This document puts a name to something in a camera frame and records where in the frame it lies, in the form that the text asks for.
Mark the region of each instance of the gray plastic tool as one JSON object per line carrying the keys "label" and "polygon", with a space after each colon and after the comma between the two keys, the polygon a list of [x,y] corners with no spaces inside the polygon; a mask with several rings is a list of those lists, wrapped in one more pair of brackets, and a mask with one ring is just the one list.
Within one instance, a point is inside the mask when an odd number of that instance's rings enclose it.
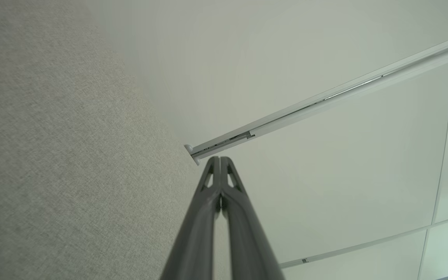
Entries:
{"label": "gray plastic tool", "polygon": [[284,280],[235,165],[217,156],[205,166],[160,280],[213,278],[214,221],[221,210],[229,221],[233,280]]}

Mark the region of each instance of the cutout hole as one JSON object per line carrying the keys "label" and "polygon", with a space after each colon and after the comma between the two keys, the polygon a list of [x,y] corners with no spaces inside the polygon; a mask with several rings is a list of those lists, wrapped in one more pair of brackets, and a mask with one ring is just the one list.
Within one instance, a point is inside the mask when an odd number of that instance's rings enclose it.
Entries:
{"label": "cutout hole", "polygon": [[208,174],[205,179],[205,186],[210,188],[214,184],[214,175]]}
{"label": "cutout hole", "polygon": [[233,177],[231,177],[231,174],[227,175],[227,184],[231,187],[234,188],[235,187],[235,182],[233,181]]}

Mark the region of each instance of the gray fabric wall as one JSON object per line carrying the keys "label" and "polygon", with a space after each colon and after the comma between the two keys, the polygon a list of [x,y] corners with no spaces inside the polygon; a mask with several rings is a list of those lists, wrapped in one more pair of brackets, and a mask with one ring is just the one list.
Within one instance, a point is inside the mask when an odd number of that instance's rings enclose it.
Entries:
{"label": "gray fabric wall", "polygon": [[76,0],[0,0],[0,279],[157,279],[191,157]]}

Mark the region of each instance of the metal ceiling track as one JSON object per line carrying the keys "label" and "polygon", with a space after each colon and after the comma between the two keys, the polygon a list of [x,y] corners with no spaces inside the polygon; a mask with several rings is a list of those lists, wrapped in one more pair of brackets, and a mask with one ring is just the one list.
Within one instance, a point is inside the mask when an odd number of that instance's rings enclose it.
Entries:
{"label": "metal ceiling track", "polygon": [[185,145],[194,161],[247,142],[320,112],[448,63],[448,41],[334,87],[196,147]]}

